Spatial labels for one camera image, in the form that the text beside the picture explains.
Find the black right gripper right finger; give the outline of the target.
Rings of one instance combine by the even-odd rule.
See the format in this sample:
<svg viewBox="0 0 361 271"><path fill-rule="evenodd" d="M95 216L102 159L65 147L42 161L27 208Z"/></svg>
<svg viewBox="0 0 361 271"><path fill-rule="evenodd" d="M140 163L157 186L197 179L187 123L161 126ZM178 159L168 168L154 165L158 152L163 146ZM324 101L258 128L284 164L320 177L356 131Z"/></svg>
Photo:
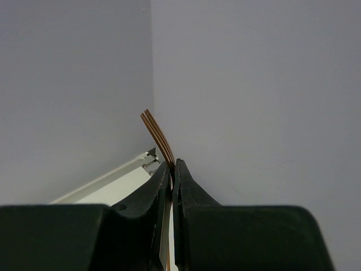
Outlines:
<svg viewBox="0 0 361 271"><path fill-rule="evenodd" d="M179 270L333 270L314 216L300 206L224 206L175 165L174 257Z"/></svg>

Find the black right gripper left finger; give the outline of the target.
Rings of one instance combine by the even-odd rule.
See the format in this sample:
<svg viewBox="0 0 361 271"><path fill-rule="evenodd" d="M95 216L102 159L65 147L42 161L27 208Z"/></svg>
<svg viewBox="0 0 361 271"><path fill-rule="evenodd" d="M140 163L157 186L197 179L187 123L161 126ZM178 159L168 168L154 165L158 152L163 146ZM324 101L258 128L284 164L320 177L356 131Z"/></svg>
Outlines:
<svg viewBox="0 0 361 271"><path fill-rule="evenodd" d="M170 169L118 203L1 207L2 270L165 270Z"/></svg>

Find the rose gold fork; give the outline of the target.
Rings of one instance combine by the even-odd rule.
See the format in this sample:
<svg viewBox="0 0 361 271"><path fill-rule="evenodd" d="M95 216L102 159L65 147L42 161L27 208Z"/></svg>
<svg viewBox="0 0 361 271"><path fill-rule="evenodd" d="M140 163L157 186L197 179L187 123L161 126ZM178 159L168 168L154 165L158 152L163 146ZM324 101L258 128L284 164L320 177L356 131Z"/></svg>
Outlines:
<svg viewBox="0 0 361 271"><path fill-rule="evenodd" d="M145 124L147 130L149 131L151 137L155 141L157 147L159 148L160 152L162 153L162 156L166 162L166 165L169 168L169 185L170 185L170 192L173 191L173 174L174 174L174 168L175 168L175 158L173 151L170 147L170 144L167 140L167 138L164 135L164 132L160 128L159 124L151 114L149 109L144 110L140 114L140 117Z"/></svg>

